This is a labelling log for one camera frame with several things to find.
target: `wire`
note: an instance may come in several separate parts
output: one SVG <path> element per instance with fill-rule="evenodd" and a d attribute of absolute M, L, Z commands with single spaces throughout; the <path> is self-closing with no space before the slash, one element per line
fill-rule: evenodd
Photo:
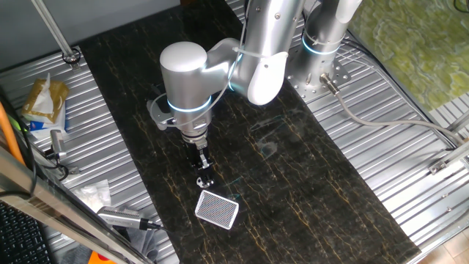
<path fill-rule="evenodd" d="M 387 80 L 387 78 L 379 71 L 379 70 L 376 70 L 372 65 L 367 65 L 366 63 L 364 62 L 361 62 L 357 59 L 353 59 L 353 58 L 350 58 L 350 57 L 347 57 L 347 56 L 344 56 L 342 54 L 339 54 L 337 53 L 339 56 L 342 56 L 344 57 L 345 59 L 350 59 L 354 62 L 358 62 L 358 63 L 361 63 L 362 65 L 365 65 L 365 66 L 368 66 L 370 67 L 371 69 L 373 69 L 376 73 L 378 73 L 386 82 L 388 82 L 389 86 L 392 87 L 392 85 L 389 83 L 389 81 Z M 365 59 L 363 57 L 361 57 L 360 59 L 363 59 L 365 61 L 367 61 L 368 63 L 371 64 L 371 62 L 368 60 L 368 59 Z M 384 125 L 400 125 L 400 124 L 414 124 L 414 125 L 423 125 L 423 126 L 426 126 L 426 127 L 429 127 L 429 128 L 434 128 L 450 137 L 452 137 L 453 139 L 456 139 L 460 144 L 464 144 L 465 142 L 458 136 L 456 135 L 455 133 L 449 131 L 448 129 L 446 128 L 442 128 L 440 127 L 439 125 L 435 125 L 433 123 L 430 123 L 430 122 L 427 122 L 427 121 L 420 121 L 420 120 L 396 120 L 396 121 L 391 121 L 391 122 L 368 122 L 368 121 L 364 121 L 364 120 L 361 120 L 359 119 L 358 117 L 356 117 L 348 108 L 347 106 L 345 105 L 344 101 L 342 100 L 342 97 L 341 95 L 337 94 L 336 95 L 337 97 L 337 100 L 339 100 L 339 102 L 341 103 L 342 107 L 344 108 L 344 110 L 350 115 L 350 117 L 352 119 L 354 119 L 356 122 L 359 122 L 363 125 L 371 125 L 371 126 L 384 126 Z"/>
<path fill-rule="evenodd" d="M 8 115 L 2 103 L 0 103 L 0 125 L 1 129 L 3 130 L 3 134 L 5 135 L 5 139 L 7 140 L 10 153 L 13 155 L 13 157 L 20 161 L 20 163 L 26 166 L 23 160 L 23 156 L 21 155 L 18 142 L 16 141 L 15 133 L 13 133 L 12 125 L 8 120 Z"/>
<path fill-rule="evenodd" d="M 59 179 L 59 181 L 63 181 L 65 179 L 67 179 L 67 177 L 69 175 L 69 171 L 68 171 L 68 168 L 66 166 L 62 165 L 62 164 L 59 164 L 59 168 L 62 168 L 64 170 L 64 176 Z"/>
<path fill-rule="evenodd" d="M 163 231 L 166 231 L 168 234 L 175 235 L 173 232 L 167 230 L 166 228 L 160 226 L 159 224 L 148 223 L 148 227 L 149 227 L 150 229 L 154 229 L 154 230 L 163 230 Z"/>
<path fill-rule="evenodd" d="M 347 31 L 348 31 L 348 33 L 349 33 L 352 37 L 355 37 L 355 36 L 353 35 L 353 33 L 352 33 L 350 30 L 347 30 Z M 387 78 L 384 78 L 384 76 L 381 74 L 381 72 L 380 72 L 379 70 L 376 70 L 376 69 L 374 69 L 374 68 L 373 68 L 373 70 L 376 71 L 377 73 L 379 73 L 379 74 L 386 80 L 386 82 L 387 82 L 396 92 L 398 92 L 399 94 L 401 94 L 401 95 L 403 96 L 403 98 L 404 98 L 405 100 L 408 100 L 408 101 L 409 101 L 409 106 L 410 106 L 410 108 L 412 108 L 415 112 L 420 113 L 420 115 L 421 115 L 426 121 L 430 120 L 430 118 L 428 118 L 428 116 L 427 116 L 424 112 L 421 112 L 420 109 L 417 109 L 417 108 L 414 106 L 414 104 L 416 104 L 416 103 L 415 103 L 411 98 L 409 98 L 409 97 L 407 97 L 407 96 L 404 96 L 404 95 L 402 94 L 402 93 L 404 93 L 404 92 L 403 92 L 402 87 L 399 85 L 399 82 L 396 81 L 396 79 L 388 72 L 388 70 L 386 69 L 386 67 L 384 67 L 384 65 L 380 62 L 380 60 L 379 60 L 375 55 L 373 55 L 373 53 L 372 53 L 371 51 L 369 51 L 367 48 L 365 48 L 365 47 L 364 47 L 363 45 L 361 45 L 360 43 L 358 43 L 358 42 L 356 42 L 356 41 L 354 41 L 354 40 L 351 40 L 351 39 L 344 39 L 344 40 L 342 41 L 342 43 L 343 43 L 344 45 L 348 45 L 349 47 L 352 47 L 352 48 L 354 48 L 354 49 L 357 49 L 357 50 L 363 52 L 365 55 L 367 55 L 367 56 L 369 56 L 370 58 L 372 58 L 373 61 L 375 62 L 375 64 L 377 64 L 377 65 L 380 67 L 380 69 L 386 74 L 386 76 L 387 76 L 388 78 L 390 78 L 390 80 L 392 80 L 392 82 L 394 82 L 395 85 L 398 86 L 399 89 L 396 89 L 396 88 L 394 87 L 394 85 L 391 85 L 390 82 L 388 81 L 388 79 L 387 79 Z M 349 58 L 349 57 L 347 57 L 347 58 L 348 58 L 348 59 L 351 59 L 352 61 L 356 61 L 356 62 L 358 62 L 358 63 L 361 63 L 361 64 L 363 64 L 363 65 L 366 65 L 366 66 L 370 67 L 370 65 L 364 64 L 364 63 L 362 63 L 362 62 L 360 62 L 360 61 L 358 61 L 358 60 L 356 60 L 356 59 L 352 59 L 352 58 Z"/>
<path fill-rule="evenodd" d="M 59 163 L 59 160 L 58 160 L 57 158 L 56 158 L 56 166 L 44 166 L 44 165 L 43 165 L 43 168 L 44 168 L 44 169 L 60 169 L 61 171 L 63 171 L 64 176 L 61 177 L 61 178 L 59 179 L 59 181 L 63 181 L 63 180 L 65 180 L 65 179 L 67 179 L 68 174 L 69 174 L 69 172 L 70 172 L 66 166 L 64 166 L 64 165 L 62 165 L 62 164 Z"/>
<path fill-rule="evenodd" d="M 235 71 L 236 69 L 236 66 L 237 66 L 237 61 L 240 56 L 240 49 L 243 47 L 243 38 L 244 38 L 244 34 L 245 34 L 245 29 L 246 29 L 246 24 L 247 24 L 247 20 L 248 20 L 248 14 L 249 14 L 249 7 L 251 6 L 251 0 L 249 0 L 248 2 L 248 5 L 246 6 L 246 15 L 245 15 L 245 20 L 244 20 L 244 23 L 243 23 L 243 31 L 241 32 L 241 39 L 240 39 L 240 46 L 238 47 L 238 52 L 236 54 L 236 59 L 234 60 L 234 65 L 233 65 L 233 71 Z M 225 93 L 226 91 L 226 88 L 228 88 L 228 85 L 229 85 L 229 82 L 232 80 L 232 77 L 233 77 L 234 74 L 231 74 L 231 76 L 228 78 L 228 81 L 226 82 L 226 85 L 225 87 L 221 90 L 220 94 L 218 95 L 218 97 L 213 101 L 212 104 L 210 104 L 210 106 L 205 109 L 205 111 L 203 111 L 200 115 L 198 115 L 197 117 L 195 117 L 194 119 L 192 119 L 191 121 L 187 121 L 187 122 L 184 122 L 182 124 L 177 124 L 177 125 L 165 125 L 169 128 L 178 128 L 182 125 L 187 125 L 187 124 L 190 124 L 194 121 L 196 121 L 197 119 L 199 119 L 200 117 L 202 117 L 205 113 L 207 113 L 221 98 L 221 96 Z M 157 121 L 155 120 L 155 118 L 153 117 L 153 114 L 152 114 L 152 110 L 153 110 L 153 106 L 155 105 L 156 103 L 156 100 L 161 98 L 164 94 L 158 96 L 156 99 L 153 100 L 152 102 L 152 105 L 150 106 L 149 108 L 149 112 L 150 112 L 150 116 L 152 117 L 153 121 L 155 122 L 160 122 L 160 121 Z"/>
<path fill-rule="evenodd" d="M 469 13 L 469 1 L 467 1 L 467 0 L 466 0 L 466 6 L 467 6 L 468 10 L 462 10 L 462 9 L 460 9 L 460 8 L 456 5 L 456 0 L 453 0 L 453 6 L 454 6 L 454 9 L 455 9 L 456 11 L 459 11 L 459 12 L 465 13 L 465 14 Z"/>
<path fill-rule="evenodd" d="M 412 125 L 422 125 L 426 126 L 428 128 L 434 128 L 438 131 L 441 131 L 445 133 L 446 135 L 456 139 L 460 144 L 464 144 L 465 142 L 458 137 L 458 135 L 454 134 L 453 132 L 449 131 L 446 128 L 442 128 L 438 125 L 432 124 L 430 122 L 426 121 L 420 121 L 420 120 L 396 120 L 396 121 L 390 121 L 390 122 L 370 122 L 370 121 L 365 121 L 357 116 L 355 116 L 350 109 L 347 107 L 347 105 L 344 102 L 344 99 L 342 99 L 342 96 L 338 93 L 336 94 L 337 100 L 340 102 L 342 105 L 342 108 L 349 114 L 349 116 L 356 122 L 359 122 L 362 125 L 370 125 L 370 126 L 395 126 L 395 125 L 404 125 L 404 124 L 412 124 Z"/>
<path fill-rule="evenodd" d="M 26 134 L 27 129 L 24 123 L 20 120 L 20 117 L 18 116 L 18 113 L 15 111 L 15 108 L 12 106 L 12 104 L 8 101 L 8 99 L 0 93 L 0 101 L 2 104 L 5 104 L 10 110 L 11 110 L 11 115 L 13 116 L 13 119 L 16 120 L 16 122 L 19 124 L 21 133 L 23 134 L 24 141 L 26 143 L 26 146 L 28 148 L 28 156 L 29 156 L 29 169 L 32 170 L 32 182 L 31 182 L 31 190 L 29 191 L 29 195 L 32 196 L 34 193 L 34 190 L 36 189 L 36 183 L 37 183 L 37 169 L 36 169 L 36 161 L 34 159 L 34 154 L 32 152 L 32 146 L 31 142 L 28 139 L 28 135 Z"/>

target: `cable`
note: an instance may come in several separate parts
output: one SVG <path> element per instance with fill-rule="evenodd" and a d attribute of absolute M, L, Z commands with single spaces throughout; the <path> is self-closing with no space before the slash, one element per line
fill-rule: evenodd
<path fill-rule="evenodd" d="M 469 13 L 469 10 L 462 10 L 462 9 L 460 9 L 460 8 L 456 5 L 456 0 L 453 0 L 453 6 L 454 6 L 454 9 L 455 9 L 456 11 L 459 11 L 459 12 L 465 13 L 465 14 Z M 466 6 L 467 6 L 468 9 L 469 9 L 469 1 L 466 1 Z"/>
<path fill-rule="evenodd" d="M 68 168 L 62 164 L 59 164 L 59 168 L 62 168 L 64 170 L 64 176 L 59 179 L 59 181 L 63 181 L 67 179 L 69 171 L 68 171 Z"/>
<path fill-rule="evenodd" d="M 148 228 L 149 228 L 149 229 L 154 229 L 154 230 L 163 230 L 163 231 L 166 231 L 167 233 L 169 233 L 169 234 L 171 234 L 171 235 L 174 235 L 173 232 L 167 230 L 166 228 L 160 226 L 159 224 L 148 223 Z"/>
<path fill-rule="evenodd" d="M 359 61 L 359 60 L 357 60 L 357 59 L 354 59 L 354 58 L 352 58 L 352 57 L 350 57 L 350 56 L 344 56 L 344 55 L 339 54 L 339 53 L 337 53 L 337 54 L 338 54 L 339 56 L 343 56 L 343 57 L 346 58 L 346 59 L 349 59 L 349 60 L 351 60 L 351 61 L 353 61 L 353 62 L 360 63 L 360 64 L 365 65 L 365 66 L 367 66 L 368 68 L 372 69 L 374 72 L 378 73 L 378 74 L 386 81 L 386 83 L 388 83 L 388 85 L 389 85 L 391 88 L 394 89 L 394 91 L 396 91 L 396 92 L 399 93 L 399 94 L 402 94 L 402 88 L 399 86 L 399 84 L 397 83 L 397 81 L 392 77 L 392 75 L 384 68 L 384 65 L 381 64 L 381 62 L 377 60 L 376 57 L 372 56 L 372 59 L 378 64 L 378 66 L 380 66 L 380 69 L 386 74 L 386 76 L 387 76 L 388 78 L 390 78 L 390 79 L 392 80 L 392 82 L 394 82 L 394 83 L 398 86 L 399 89 L 396 89 L 396 88 L 394 87 L 394 85 L 392 85 L 391 82 L 388 80 L 388 78 L 386 78 L 386 76 L 384 76 L 378 69 L 376 69 L 376 68 L 374 67 L 373 63 L 370 62 L 368 59 L 363 58 L 362 56 L 359 56 L 358 54 L 353 53 L 352 51 L 348 51 L 348 50 L 345 50 L 345 49 L 343 49 L 343 50 L 346 51 L 346 52 L 348 52 L 348 53 L 350 53 L 350 54 L 353 54 L 353 55 L 357 56 L 359 59 L 363 59 L 363 60 L 367 61 L 367 62 L 369 63 L 369 65 L 366 64 L 366 63 L 364 63 L 364 62 L 361 62 L 361 61 Z M 412 110 L 414 110 L 415 112 L 420 113 L 421 111 L 420 111 L 419 109 L 416 109 L 416 108 L 414 107 L 413 103 L 410 103 L 410 104 L 409 104 L 409 107 L 410 107 Z M 429 120 L 429 118 L 428 118 L 424 113 L 421 113 L 421 114 L 426 118 L 426 120 Z"/>
<path fill-rule="evenodd" d="M 33 195 L 34 190 L 36 189 L 36 183 L 37 183 L 37 169 L 36 169 L 36 161 L 34 159 L 34 154 L 32 152 L 32 146 L 31 142 L 29 142 L 28 135 L 26 134 L 26 126 L 24 123 L 20 120 L 20 117 L 18 116 L 18 113 L 15 111 L 15 108 L 12 106 L 12 104 L 8 101 L 8 99 L 0 93 L 0 102 L 7 106 L 11 110 L 11 115 L 13 116 L 13 119 L 16 120 L 16 122 L 19 124 L 21 133 L 23 134 L 24 141 L 26 143 L 26 147 L 28 148 L 28 160 L 30 161 L 29 164 L 29 169 L 32 170 L 33 178 L 31 182 L 31 190 L 29 191 L 30 196 Z"/>
<path fill-rule="evenodd" d="M 59 179 L 59 181 L 63 181 L 63 180 L 65 180 L 65 179 L 67 179 L 68 174 L 69 174 L 68 168 L 67 168 L 66 166 L 60 164 L 60 163 L 59 163 L 59 160 L 58 160 L 57 158 L 56 158 L 56 166 L 44 166 L 44 165 L 43 165 L 43 168 L 44 168 L 44 169 L 60 169 L 61 171 L 63 171 L 64 176 L 61 177 L 61 178 Z"/>
<path fill-rule="evenodd" d="M 243 47 L 243 38 L 244 38 L 244 34 L 245 34 L 245 29 L 246 29 L 246 24 L 247 24 L 247 20 L 248 20 L 248 14 L 249 14 L 249 7 L 251 5 L 251 0 L 248 0 L 248 5 L 246 6 L 246 15 L 245 15 L 245 20 L 244 20 L 244 23 L 243 23 L 243 31 L 241 32 L 241 39 L 240 39 L 240 46 L 238 47 L 238 49 L 241 49 Z M 240 57 L 240 51 L 238 50 L 237 54 L 236 54 L 236 60 L 234 61 L 234 65 L 233 65 L 233 71 L 235 71 L 236 69 L 236 66 L 237 66 L 237 61 Z M 228 85 L 229 85 L 229 82 L 232 80 L 232 77 L 233 77 L 234 74 L 231 74 L 231 76 L 228 78 L 228 81 L 225 85 L 225 87 L 221 90 L 220 94 L 218 95 L 218 97 L 213 101 L 212 104 L 210 104 L 210 106 L 205 109 L 205 111 L 203 111 L 200 115 L 198 115 L 197 117 L 195 117 L 194 119 L 192 119 L 191 121 L 187 121 L 187 122 L 184 122 L 182 124 L 177 124 L 177 125 L 166 125 L 167 127 L 169 128 L 178 128 L 182 125 L 187 125 L 187 124 L 190 124 L 194 121 L 196 121 L 197 119 L 199 119 L 200 117 L 202 117 L 205 113 L 207 113 L 221 98 L 221 96 L 225 93 L 226 91 L 226 88 L 228 88 Z M 150 112 L 150 116 L 152 117 L 153 121 L 155 122 L 160 122 L 160 121 L 157 121 L 154 117 L 153 117 L 153 114 L 152 114 L 152 110 L 153 110 L 153 106 L 155 105 L 156 103 L 156 100 L 161 98 L 164 94 L 158 96 L 156 99 L 153 100 L 152 102 L 152 105 L 150 106 L 149 108 L 149 112 Z"/>
<path fill-rule="evenodd" d="M 438 131 L 441 131 L 443 133 L 445 133 L 446 135 L 452 137 L 453 139 L 456 139 L 460 144 L 464 144 L 465 142 L 458 137 L 458 135 L 454 134 L 453 132 L 449 131 L 448 129 L 446 128 L 442 128 L 438 125 L 435 125 L 435 124 L 432 124 L 430 122 L 426 122 L 426 121 L 420 121 L 420 120 L 396 120 L 396 121 L 390 121 L 390 122 L 370 122 L 370 121 L 365 121 L 365 120 L 362 120 L 360 118 L 358 118 L 357 116 L 355 116 L 350 110 L 349 108 L 347 107 L 347 105 L 345 105 L 345 102 L 344 102 L 344 99 L 342 99 L 342 96 L 340 95 L 340 93 L 336 94 L 336 98 L 337 100 L 340 102 L 340 104 L 342 105 L 342 108 L 344 108 L 344 110 L 349 114 L 349 116 L 356 122 L 359 122 L 360 124 L 362 125 L 370 125 L 370 126 L 395 126 L 395 125 L 404 125 L 404 124 L 412 124 L 412 125 L 422 125 L 422 126 L 426 126 L 428 128 L 434 128 Z"/>
<path fill-rule="evenodd" d="M 12 125 L 8 120 L 7 113 L 2 103 L 0 103 L 0 125 L 1 129 L 3 130 L 3 134 L 5 135 L 5 139 L 7 140 L 10 153 L 13 155 L 13 157 L 20 161 L 20 163 L 26 166 L 23 160 L 23 156 L 21 155 L 18 142 L 16 141 L 15 134 L 13 133 Z"/>
<path fill-rule="evenodd" d="M 367 65 L 367 64 L 364 63 L 364 62 L 360 62 L 360 61 L 357 60 L 357 59 L 349 58 L 349 57 L 344 56 L 344 55 L 339 54 L 339 53 L 337 53 L 337 54 L 338 54 L 339 56 L 344 57 L 345 59 L 350 59 L 350 60 L 352 60 L 352 61 L 354 61 L 354 62 L 358 62 L 358 63 L 361 63 L 362 65 L 365 65 L 365 66 L 370 67 L 370 68 L 373 69 L 376 73 L 378 73 L 378 74 L 381 76 L 381 78 L 383 78 L 383 79 L 389 84 L 389 86 L 392 87 L 392 85 L 389 83 L 389 81 L 387 80 L 387 78 L 386 78 L 379 70 L 376 70 L 372 65 L 371 65 L 371 66 L 370 66 L 370 65 Z M 363 58 L 363 57 L 361 57 L 360 59 L 363 59 L 363 60 L 365 60 L 365 61 L 367 61 L 368 63 L 371 64 L 371 62 L 370 62 L 369 60 L 367 60 L 367 59 L 365 59 L 365 58 Z M 344 108 L 344 110 L 350 115 L 350 117 L 351 117 L 352 119 L 354 119 L 355 121 L 357 121 L 357 122 L 363 124 L 363 125 L 369 125 L 369 124 L 373 124 L 372 126 L 384 126 L 384 124 L 387 124 L 387 125 L 399 125 L 399 124 L 423 125 L 423 126 L 426 126 L 426 127 L 429 127 L 429 128 L 434 128 L 434 129 L 436 129 L 436 130 L 438 130 L 438 131 L 440 131 L 440 132 L 442 132 L 442 133 L 444 133 L 444 134 L 446 134 L 446 135 L 448 135 L 448 136 L 450 136 L 450 137 L 456 139 L 460 144 L 464 144 L 464 143 L 465 143 L 465 142 L 464 142 L 458 135 L 456 135 L 455 133 L 449 131 L 449 130 L 446 129 L 446 128 L 442 128 L 442 127 L 440 127 L 440 126 L 438 126 L 438 125 L 435 125 L 435 124 L 430 123 L 430 122 L 427 122 L 427 121 L 420 121 L 420 120 L 396 120 L 396 121 L 391 121 L 391 122 L 368 122 L 368 121 L 360 120 L 358 117 L 356 117 L 355 115 L 353 115 L 352 112 L 350 112 L 350 110 L 347 108 L 347 106 L 345 106 L 345 103 L 344 103 L 344 101 L 342 100 L 341 95 L 337 94 L 336 97 L 337 97 L 337 99 L 339 100 L 339 102 L 341 103 L 341 105 L 342 105 L 342 107 Z"/>

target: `black work surface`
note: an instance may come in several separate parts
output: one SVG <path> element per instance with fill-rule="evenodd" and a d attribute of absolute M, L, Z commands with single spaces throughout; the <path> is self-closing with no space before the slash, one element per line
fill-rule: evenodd
<path fill-rule="evenodd" d="M 266 106 L 227 92 L 208 142 L 220 186 L 240 204 L 231 230 L 194 215 L 200 189 L 177 129 L 159 131 L 146 98 L 159 56 L 206 50 L 242 26 L 223 0 L 199 0 L 80 44 L 182 263 L 403 263 L 419 252 L 285 82 Z"/>

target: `keyboard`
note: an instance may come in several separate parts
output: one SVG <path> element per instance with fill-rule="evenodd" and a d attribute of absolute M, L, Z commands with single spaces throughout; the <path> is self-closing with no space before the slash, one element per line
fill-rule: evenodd
<path fill-rule="evenodd" d="M 41 223 L 0 202 L 0 263 L 54 264 Z"/>

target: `metal bracket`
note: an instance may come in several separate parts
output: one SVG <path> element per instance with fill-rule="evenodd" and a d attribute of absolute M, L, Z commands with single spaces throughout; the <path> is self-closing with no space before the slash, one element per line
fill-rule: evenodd
<path fill-rule="evenodd" d="M 338 59 L 334 59 L 334 73 L 330 76 L 330 79 L 336 86 L 341 86 L 346 84 L 350 81 L 351 76 L 350 74 L 344 69 L 342 64 L 338 61 Z M 295 88 L 300 94 L 301 98 L 305 101 L 305 103 L 311 102 L 313 99 L 329 93 L 329 89 L 326 87 L 325 84 L 321 86 L 312 86 L 310 84 L 306 84 L 305 82 L 299 82 L 295 80 L 294 73 L 293 75 L 287 76 L 288 82 Z"/>
<path fill-rule="evenodd" d="M 448 155 L 442 157 L 439 161 L 431 165 L 428 170 L 435 175 L 442 169 L 449 167 L 451 164 L 457 161 L 468 162 L 469 156 L 469 142 L 464 143 L 457 149 L 450 152 Z"/>
<path fill-rule="evenodd" d="M 156 119 L 153 121 L 155 121 L 158 128 L 163 131 L 168 128 L 168 121 L 173 119 L 173 115 L 171 113 L 163 113 L 160 109 L 160 106 L 158 106 L 156 103 L 152 108 L 152 104 L 153 100 L 147 101 L 147 109 L 148 111 L 150 111 L 150 109 L 152 110 L 151 115 Z"/>

